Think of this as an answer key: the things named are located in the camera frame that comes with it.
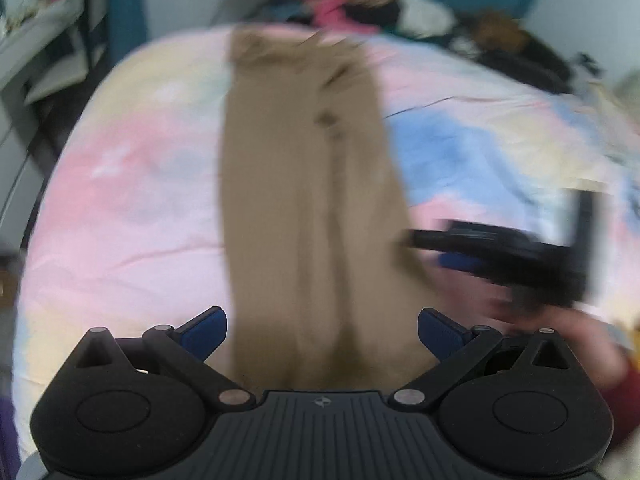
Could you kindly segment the person's right hand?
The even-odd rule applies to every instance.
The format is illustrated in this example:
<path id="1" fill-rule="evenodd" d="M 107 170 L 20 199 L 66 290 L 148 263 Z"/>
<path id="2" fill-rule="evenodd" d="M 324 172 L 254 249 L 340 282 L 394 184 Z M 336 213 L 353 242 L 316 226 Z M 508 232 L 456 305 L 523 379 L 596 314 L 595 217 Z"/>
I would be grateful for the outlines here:
<path id="1" fill-rule="evenodd" d="M 547 306 L 518 313 L 506 300 L 490 300 L 484 315 L 509 332 L 536 333 L 550 328 L 570 346 L 592 382 L 603 390 L 619 385 L 630 369 L 629 358 L 605 324 L 574 309 Z"/>

